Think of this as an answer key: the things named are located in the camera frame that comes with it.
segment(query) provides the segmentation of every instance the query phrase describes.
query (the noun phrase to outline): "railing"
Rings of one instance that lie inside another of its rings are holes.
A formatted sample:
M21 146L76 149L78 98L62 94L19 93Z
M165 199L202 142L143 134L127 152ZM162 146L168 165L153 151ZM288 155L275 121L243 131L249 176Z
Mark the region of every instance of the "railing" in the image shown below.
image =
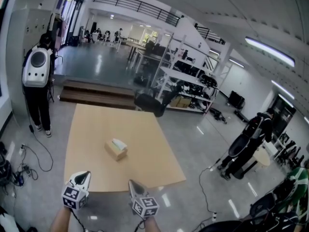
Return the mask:
M93 2L103 2L131 9L152 16L173 26L177 26L179 20L178 16L139 0L93 0Z
M204 39L214 41L219 44L225 44L225 41L221 39L218 35L216 35L214 32L212 32L210 29L198 26L196 26L195 28L200 33L200 35L202 35Z

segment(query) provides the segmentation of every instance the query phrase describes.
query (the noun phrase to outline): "black pants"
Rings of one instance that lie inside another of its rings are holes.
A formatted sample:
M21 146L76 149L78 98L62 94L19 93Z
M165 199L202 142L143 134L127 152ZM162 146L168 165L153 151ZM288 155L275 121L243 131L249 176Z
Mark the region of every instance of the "black pants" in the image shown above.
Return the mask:
M228 169L225 171L225 174L236 173L243 165L245 165L250 160L256 149L257 149L256 143L249 143L248 146L237 156L235 161L229 165ZM221 165L223 167L226 167L232 159L233 159L232 157L227 156L222 161Z
M47 100L47 86L24 87L27 105L31 118L36 126L42 126L45 131L50 131L49 104Z

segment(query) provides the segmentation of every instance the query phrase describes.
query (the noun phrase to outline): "floor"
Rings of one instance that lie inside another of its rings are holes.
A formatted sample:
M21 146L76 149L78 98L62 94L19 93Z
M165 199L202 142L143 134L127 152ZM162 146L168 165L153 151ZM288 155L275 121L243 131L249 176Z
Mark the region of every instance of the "floor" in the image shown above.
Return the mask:
M56 62L55 74L98 83L131 85L134 71L127 60L130 47L122 45L117 52L109 44L83 43L79 47L62 48L58 55L63 56L63 62L61 64L61 59Z
M55 97L60 92L61 88L55 87ZM50 107L53 136L46 138L43 132L36 133L38 139L51 151L54 159L52 170L48 173L42 172L34 155L28 152L25 163L38 172L39 179L28 179L23 188L16 188L16 198L12 197L12 186L7 188L8 196L1 196L2 206L9 214L14 215L16 221L25 229L35 226L38 231L48 231L61 207L66 146L74 109L75 104L55 99L55 103ZM227 117L227 125L214 120L211 115L173 110L167 110L158 119L187 178L184 182L151 190L151 194L160 204L156 220L162 231L191 232L200 221L212 216L207 211L198 176L226 152L244 128L244 124L232 113L224 112L224 116ZM11 161L14 170L21 162L18 154L21 144L27 144L37 152L43 168L50 167L48 154L31 136L27 122L18 127L12 118L1 141L7 148L15 148ZM201 177L201 183L207 195L209 209L217 212L217 221L222 221L246 216L250 204L276 186L284 175L285 173L272 163L267 168L257 165L242 180L232 178L226 181L219 176L217 170L206 171ZM127 192L91 193L86 206L77 216L85 227L92 231L134 231L140 219L132 214L128 203ZM70 232L78 231L82 229L71 216Z

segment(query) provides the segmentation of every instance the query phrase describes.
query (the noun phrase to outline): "staircase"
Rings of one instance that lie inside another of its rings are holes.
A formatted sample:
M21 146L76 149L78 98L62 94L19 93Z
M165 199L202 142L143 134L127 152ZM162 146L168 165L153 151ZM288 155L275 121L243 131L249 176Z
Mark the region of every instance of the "staircase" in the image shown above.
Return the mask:
M66 80L60 101L134 110L131 89Z

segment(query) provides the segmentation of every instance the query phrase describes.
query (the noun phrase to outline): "cable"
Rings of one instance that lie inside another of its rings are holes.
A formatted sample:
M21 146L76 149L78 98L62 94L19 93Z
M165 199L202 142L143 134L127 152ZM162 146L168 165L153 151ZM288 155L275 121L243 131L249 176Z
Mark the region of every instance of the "cable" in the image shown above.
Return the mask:
M37 141L46 149L46 151L48 152L48 154L50 155L50 158L51 158L51 160L52 160L52 165L51 165L50 169L48 169L48 170L45 170L45 169L43 169L43 168L41 167L40 159L39 159L38 155L33 151L33 149L31 149L29 146L26 146L26 145L23 145L23 147L24 147L25 149L29 149L29 150L32 151L32 153L33 153L33 154L36 156L36 158L38 159L39 167L40 167L40 169L41 169L43 172L49 172L49 171L51 171L51 169L53 168L53 165L54 165L53 157L52 157L52 155L50 154L49 150L48 150L38 139L37 139Z
M137 232L137 230L139 230L139 229L142 230L142 228L140 227L140 225L141 225L143 222L144 222L144 220L142 220L142 221L139 222L139 224L136 226L134 232Z
M206 226L205 226L204 222L210 220L211 218L212 218L212 217L210 217L210 218L208 218L208 219L205 219L205 220L201 221L201 223L200 223L194 230L192 230L191 232L195 232L199 227L200 227L200 229L205 228Z
M78 221L78 223L81 225L81 227L83 228L83 231L85 232L86 231L86 228L85 226L82 224L82 222L78 219L78 217L76 216L76 214L74 213L74 211L70 208L70 211L73 213L73 216L75 217L75 219Z
M203 194L204 194L204 196L205 196L205 201L206 201L206 205L207 205L207 210L208 210L208 212L210 212L210 213L215 213L215 212L214 212L214 211L211 211L211 210L209 209L209 207L208 207L207 196L206 196L206 193L205 193L205 191L204 191L204 188L203 188L203 186L202 186L202 184L201 184L201 176L202 176L202 174L203 174L206 170L213 168L213 167L221 160L221 158L226 154L227 151L225 151L225 152L221 155L221 157L220 157L211 167L208 167L208 168L205 168L204 170L202 170L202 172L199 174L199 177L198 177L198 183L199 183L199 186L201 187L202 192L203 192Z

